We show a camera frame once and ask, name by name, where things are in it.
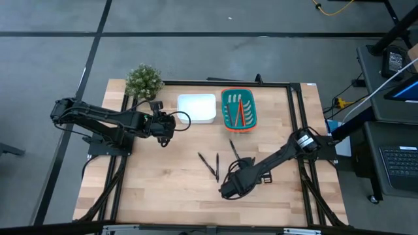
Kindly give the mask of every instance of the black pen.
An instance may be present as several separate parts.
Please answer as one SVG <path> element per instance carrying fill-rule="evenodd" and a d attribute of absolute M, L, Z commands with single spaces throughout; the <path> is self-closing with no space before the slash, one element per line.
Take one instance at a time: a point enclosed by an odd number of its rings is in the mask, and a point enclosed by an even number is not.
<path fill-rule="evenodd" d="M 203 163 L 209 168 L 210 173 L 212 173 L 215 177 L 216 177 L 216 173 L 215 170 L 208 164 L 208 162 L 206 162 L 206 160 L 204 159 L 204 157 L 201 155 L 201 153 L 197 153 L 199 155 L 199 157 L 202 159 Z"/>
<path fill-rule="evenodd" d="M 216 181 L 219 183 L 219 153 L 216 153 Z"/>

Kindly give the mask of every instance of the monitor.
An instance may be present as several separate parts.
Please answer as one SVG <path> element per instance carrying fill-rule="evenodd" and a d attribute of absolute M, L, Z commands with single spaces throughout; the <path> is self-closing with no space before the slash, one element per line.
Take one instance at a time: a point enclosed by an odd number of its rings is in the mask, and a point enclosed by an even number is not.
<path fill-rule="evenodd" d="M 418 75 L 412 76 L 388 94 L 385 99 L 418 103 Z"/>

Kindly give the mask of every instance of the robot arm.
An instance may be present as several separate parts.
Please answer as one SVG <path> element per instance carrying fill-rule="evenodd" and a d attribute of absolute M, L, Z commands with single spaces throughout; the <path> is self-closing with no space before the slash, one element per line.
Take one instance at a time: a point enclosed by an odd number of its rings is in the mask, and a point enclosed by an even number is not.
<path fill-rule="evenodd" d="M 290 135 L 287 143 L 279 151 L 256 165 L 247 166 L 235 172 L 231 172 L 233 167 L 230 167 L 230 172 L 227 174 L 219 192 L 225 199 L 242 198 L 253 190 L 259 178 L 266 172 L 287 160 L 313 154 L 320 147 L 321 144 L 309 129 L 299 129 Z"/>
<path fill-rule="evenodd" d="M 173 137 L 175 118 L 160 111 L 163 108 L 161 101 L 150 102 L 150 106 L 153 115 L 137 112 L 134 108 L 117 112 L 74 98 L 65 98 L 56 101 L 50 117 L 55 125 L 73 123 L 101 135 L 106 145 L 115 148 L 126 145 L 126 134 L 139 138 L 154 136 L 165 147 Z M 117 127 L 108 127 L 103 122 Z"/>

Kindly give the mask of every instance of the blue screen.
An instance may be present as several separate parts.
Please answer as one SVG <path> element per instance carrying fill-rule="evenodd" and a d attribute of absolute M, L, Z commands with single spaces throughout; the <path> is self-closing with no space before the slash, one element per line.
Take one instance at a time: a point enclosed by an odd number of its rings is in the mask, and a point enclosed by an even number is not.
<path fill-rule="evenodd" d="M 401 92 L 394 95 L 396 98 L 407 99 L 409 101 L 418 101 L 418 82 L 413 83 Z"/>

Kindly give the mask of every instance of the yellow cable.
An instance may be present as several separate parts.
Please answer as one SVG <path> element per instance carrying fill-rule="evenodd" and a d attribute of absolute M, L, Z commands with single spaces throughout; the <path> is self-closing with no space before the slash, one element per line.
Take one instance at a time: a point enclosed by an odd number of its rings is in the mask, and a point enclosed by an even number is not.
<path fill-rule="evenodd" d="M 350 1 L 349 3 L 347 3 L 347 5 L 345 5 L 343 8 L 341 8 L 340 10 L 337 10 L 336 12 L 331 13 L 331 14 L 326 13 L 325 11 L 323 11 L 321 7 L 318 7 L 318 9 L 322 12 L 322 14 L 324 14 L 324 15 L 326 15 L 326 16 L 335 16 L 335 15 L 337 15 L 337 14 L 341 13 L 341 11 L 343 11 L 345 8 L 347 8 L 347 7 L 348 7 L 348 5 L 352 4 L 352 2 L 354 2 L 354 0 L 351 0 L 351 1 Z"/>

